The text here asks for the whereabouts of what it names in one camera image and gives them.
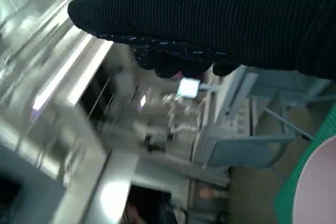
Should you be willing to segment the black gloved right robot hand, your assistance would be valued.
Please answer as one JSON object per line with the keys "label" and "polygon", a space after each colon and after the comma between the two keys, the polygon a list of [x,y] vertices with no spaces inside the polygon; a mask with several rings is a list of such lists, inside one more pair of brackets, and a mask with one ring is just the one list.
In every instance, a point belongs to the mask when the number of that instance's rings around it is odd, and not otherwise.
{"label": "black gloved right robot hand", "polygon": [[335,80],[335,0],[72,0],[67,11],[160,78],[244,65]]}

